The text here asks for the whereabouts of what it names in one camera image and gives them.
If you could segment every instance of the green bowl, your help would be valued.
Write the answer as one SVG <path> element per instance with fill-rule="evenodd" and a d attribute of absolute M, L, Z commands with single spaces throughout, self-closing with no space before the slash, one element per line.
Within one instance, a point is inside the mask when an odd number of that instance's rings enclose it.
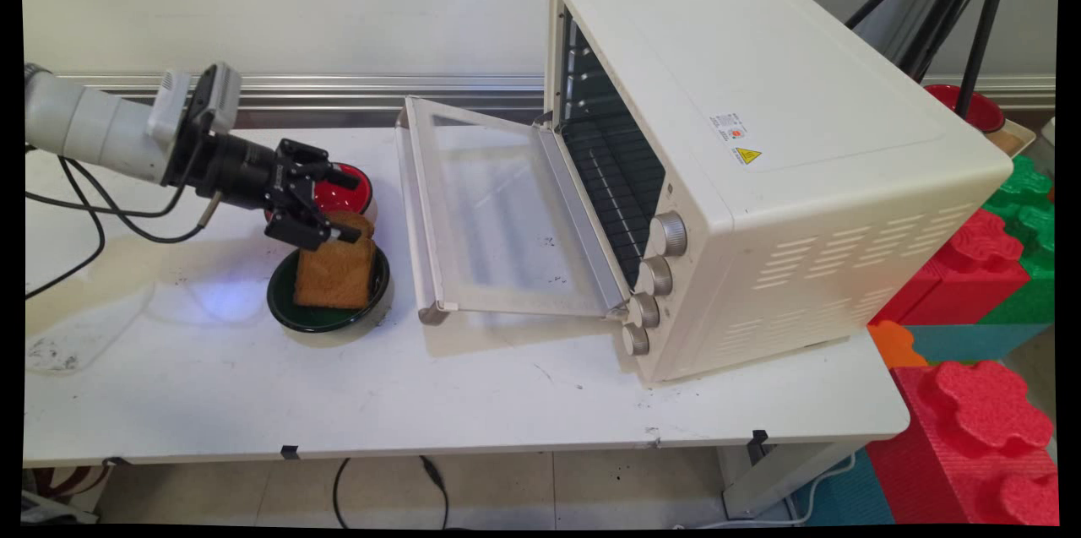
<path fill-rule="evenodd" d="M 295 250 L 278 265 L 270 283 L 267 283 L 267 306 L 270 314 L 279 323 L 293 331 L 304 331 L 307 334 L 322 334 L 325 331 L 341 329 L 356 323 L 375 308 L 387 292 L 390 284 L 390 265 L 387 256 L 378 246 L 375 248 L 375 261 L 372 265 L 372 283 L 369 291 L 372 299 L 363 310 L 339 310 L 339 308 L 310 308 L 293 304 L 293 292 L 296 288 L 296 266 L 301 261 L 301 250 Z"/>

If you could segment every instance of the power cord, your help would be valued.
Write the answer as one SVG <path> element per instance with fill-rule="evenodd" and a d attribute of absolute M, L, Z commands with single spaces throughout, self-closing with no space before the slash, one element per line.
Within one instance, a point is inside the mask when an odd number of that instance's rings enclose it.
<path fill-rule="evenodd" d="M 39 203 L 52 204 L 54 207 L 66 207 L 66 210 L 77 210 L 77 211 L 96 211 L 102 215 L 124 215 L 125 217 L 139 217 L 139 218 L 159 218 L 169 215 L 176 203 L 179 202 L 181 196 L 184 194 L 184 189 L 188 184 L 188 177 L 191 175 L 191 170 L 196 164 L 196 157 L 199 154 L 199 150 L 202 148 L 203 138 L 197 138 L 195 148 L 191 150 L 191 158 L 188 160 L 188 164 L 184 167 L 184 172 L 181 175 L 181 184 L 176 187 L 176 192 L 173 194 L 169 203 L 161 211 L 128 211 L 128 210 L 112 210 L 112 207 L 86 207 L 85 204 L 77 204 L 65 202 L 65 200 L 50 199 L 46 196 L 35 194 L 34 191 L 24 191 L 27 199 L 37 200 Z M 26 152 L 30 153 L 35 150 L 34 145 L 26 146 Z"/>
<path fill-rule="evenodd" d="M 342 517 L 342 509 L 338 507 L 337 501 L 337 488 L 342 481 L 342 471 L 345 470 L 345 466 L 349 463 L 349 460 L 351 460 L 351 458 L 346 458 L 338 467 L 338 472 L 334 475 L 334 489 L 331 494 L 334 501 L 334 515 L 337 517 L 338 525 L 342 526 L 342 529 L 349 529 L 349 526 L 345 523 L 345 519 Z M 436 468 L 436 465 L 433 465 L 427 456 L 421 456 L 421 462 L 424 465 L 424 472 L 428 473 L 428 479 L 436 484 L 436 487 L 438 487 L 439 492 L 443 495 L 443 524 L 440 529 L 464 529 L 463 527 L 446 527 L 446 519 L 451 512 L 451 499 L 446 495 L 446 486 L 443 484 L 443 475 L 439 473 L 439 469 Z"/>
<path fill-rule="evenodd" d="M 85 260 L 81 261 L 81 264 L 75 266 L 75 268 L 69 269 L 65 273 L 62 273 L 62 275 L 58 275 L 56 279 L 48 281 L 48 283 L 40 285 L 40 287 L 26 293 L 26 300 L 29 300 L 30 298 L 32 298 L 32 296 L 39 295 L 39 293 L 49 291 L 51 287 L 53 287 L 53 285 L 58 284 L 62 281 L 68 279 L 70 275 L 72 275 L 72 273 L 77 273 L 81 269 L 85 268 L 86 265 L 90 265 L 90 261 L 95 260 L 95 258 L 97 258 L 97 256 L 102 254 L 102 252 L 105 250 L 105 229 L 104 227 L 102 227 L 102 221 L 99 218 L 97 218 L 97 214 L 116 215 L 116 217 L 119 218 L 120 221 L 124 224 L 124 226 L 128 226 L 129 230 L 134 231 L 135 234 L 139 234 L 139 237 L 146 238 L 150 242 L 161 242 L 161 244 L 175 244 L 175 242 L 184 242 L 187 241 L 187 239 L 192 238 L 195 237 L 195 234 L 199 233 L 205 226 L 205 219 L 209 218 L 209 210 L 208 214 L 204 214 L 203 218 L 200 219 L 195 229 L 187 231 L 187 233 L 185 234 L 181 234 L 181 237 L 174 237 L 174 238 L 162 238 L 162 237 L 156 237 L 155 234 L 150 234 L 149 231 L 143 230 L 138 226 L 135 226 L 135 224 L 132 223 L 129 217 L 158 218 L 169 215 L 170 212 L 173 211 L 173 207 L 176 206 L 178 200 L 181 200 L 181 194 L 184 191 L 185 185 L 187 184 L 188 176 L 191 173 L 192 165 L 195 164 L 196 157 L 199 153 L 201 145 L 202 145 L 202 138 L 196 142 L 195 150 L 191 153 L 191 158 L 188 161 L 188 164 L 184 169 L 184 173 L 181 176 L 181 184 L 178 185 L 175 194 L 173 194 L 172 200 L 170 200 L 170 202 L 165 204 L 165 207 L 163 207 L 163 210 L 161 211 L 121 210 L 120 206 L 117 206 L 117 203 L 114 202 L 112 197 L 109 196 L 107 191 L 105 191 L 105 188 L 102 187 L 102 185 L 97 181 L 97 179 L 95 179 L 95 177 L 91 175 L 91 173 L 88 172 L 88 170 L 85 170 L 83 165 L 79 164 L 79 162 L 77 161 L 70 160 L 70 158 L 57 157 L 57 160 L 61 162 L 61 167 L 64 169 L 64 175 L 67 177 L 68 183 L 71 185 L 75 194 L 79 197 L 80 203 L 69 203 L 65 202 L 65 200 L 50 199 L 46 196 L 34 194 L 34 192 L 31 191 L 27 191 L 26 197 L 27 199 L 30 200 L 37 200 L 37 202 L 39 203 L 51 204 L 51 206 L 69 207 L 69 210 L 89 212 L 90 218 L 93 219 L 94 227 L 97 230 L 97 250 L 90 257 L 86 257 Z M 26 145 L 26 149 L 24 150 L 23 154 L 25 156 L 26 153 L 30 153 L 35 149 L 37 148 L 35 148 L 34 145 Z M 71 175 L 71 170 L 68 167 L 68 165 L 72 165 L 72 167 L 78 170 L 80 175 L 84 176 L 85 179 L 89 180 L 92 187 L 97 191 L 98 196 L 101 196 L 102 199 L 105 200 L 105 203 L 107 203 L 109 207 L 92 206 L 90 200 L 86 200 L 86 197 L 83 194 L 82 188 L 79 188 L 78 183 L 76 183 L 75 177 Z"/>
<path fill-rule="evenodd" d="M 349 460 L 351 460 L 351 458 L 342 460 L 342 465 L 338 467 L 338 472 L 334 475 L 334 490 L 331 493 L 334 500 L 334 515 L 338 517 L 338 525 L 342 526 L 342 529 L 349 529 L 349 526 L 346 525 L 345 520 L 342 519 L 342 509 L 339 509 L 337 505 L 337 484 L 342 481 L 342 471 L 345 470 L 345 466 L 349 463 Z"/>
<path fill-rule="evenodd" d="M 75 177 L 71 175 L 71 170 L 68 167 L 66 162 L 67 158 L 57 157 L 56 159 L 61 161 L 61 167 L 64 169 L 64 175 L 67 177 L 68 183 L 71 185 L 71 189 L 75 189 L 75 196 L 78 196 L 80 202 L 83 203 L 83 205 L 88 207 L 88 210 L 90 210 L 90 200 L 86 200 L 86 197 L 82 192 L 82 188 L 79 188 L 79 184 L 77 183 L 77 180 L 75 180 Z M 48 283 L 40 285 L 40 287 L 26 293 L 26 299 L 32 298 L 32 296 L 38 295 L 38 293 L 40 292 L 49 291 L 51 287 L 53 287 L 54 284 L 59 283 L 59 281 L 64 281 L 65 279 L 67 279 L 67 277 L 70 277 L 72 275 L 72 273 L 76 273 L 81 269 L 85 268 L 86 265 L 90 265 L 90 261 L 95 260 L 95 258 L 97 258 L 97 256 L 99 256 L 99 254 L 104 252 L 105 229 L 104 227 L 102 227 L 102 219 L 97 218 L 96 211 L 89 211 L 89 212 L 90 212 L 90 218 L 94 219 L 94 227 L 97 230 L 97 248 L 94 250 L 93 254 L 90 254 L 90 257 L 84 258 L 84 260 L 81 261 L 81 264 L 75 266 L 75 268 L 69 269 L 65 273 L 61 273 L 61 275 L 58 275 L 56 279 L 48 281 Z"/>
<path fill-rule="evenodd" d="M 427 456 L 421 456 L 421 462 L 424 463 L 424 472 L 428 473 L 429 480 L 436 484 L 436 487 L 443 493 L 443 526 L 440 529 L 446 529 L 446 517 L 451 512 L 451 499 L 446 496 L 446 487 L 443 485 L 443 475 L 439 473 L 439 469 L 436 465 L 431 463 L 431 460 Z"/>
<path fill-rule="evenodd" d="M 746 525 L 746 524 L 760 524 L 760 525 L 799 525 L 800 523 L 806 523 L 808 520 L 811 519 L 811 513 L 814 512 L 814 493 L 815 493 L 815 489 L 818 488 L 818 484 L 822 483 L 823 481 L 831 478 L 831 476 L 837 476 L 839 474 L 844 474 L 844 473 L 851 471 L 852 469 L 854 469 L 855 467 L 856 467 L 856 455 L 853 454 L 852 456 L 849 457 L 849 463 L 844 468 L 837 469 L 836 471 L 825 472 L 825 473 L 822 473 L 820 475 L 818 475 L 818 478 L 815 479 L 813 483 L 811 483 L 811 492 L 810 492 L 810 494 L 808 494 L 808 512 L 804 513 L 804 515 L 801 516 L 800 519 L 792 519 L 792 520 L 788 520 L 788 521 L 771 521 L 771 520 L 747 519 L 747 520 L 736 520 L 736 521 L 722 521 L 720 523 L 711 523 L 709 525 L 700 525 L 698 527 L 683 527 L 682 525 L 677 525 L 677 526 L 672 527 L 672 529 L 716 529 L 718 527 L 725 527 L 725 526 L 729 526 L 729 525 Z"/>

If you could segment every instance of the table leg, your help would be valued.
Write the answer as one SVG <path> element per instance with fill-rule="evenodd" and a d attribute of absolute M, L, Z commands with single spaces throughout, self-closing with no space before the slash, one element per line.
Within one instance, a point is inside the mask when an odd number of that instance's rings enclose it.
<path fill-rule="evenodd" d="M 862 441 L 777 445 L 755 466 L 747 447 L 718 447 L 729 519 L 757 517 L 864 445 Z"/>

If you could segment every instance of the yellow warning sign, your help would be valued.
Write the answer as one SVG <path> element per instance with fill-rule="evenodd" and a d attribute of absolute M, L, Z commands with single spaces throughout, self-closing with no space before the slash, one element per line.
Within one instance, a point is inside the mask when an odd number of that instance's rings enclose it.
<path fill-rule="evenodd" d="M 736 152 L 739 152 L 739 157 L 743 158 L 745 164 L 750 164 L 755 158 L 761 157 L 761 152 L 756 152 L 753 149 L 743 149 L 736 148 Z"/>

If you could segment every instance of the oven door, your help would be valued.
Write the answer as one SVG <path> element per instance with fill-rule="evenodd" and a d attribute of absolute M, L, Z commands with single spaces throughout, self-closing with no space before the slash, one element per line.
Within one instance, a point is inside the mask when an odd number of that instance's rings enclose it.
<path fill-rule="evenodd" d="M 397 127 L 423 323 L 449 311 L 622 314 L 626 298 L 551 130 L 415 96 Z"/>

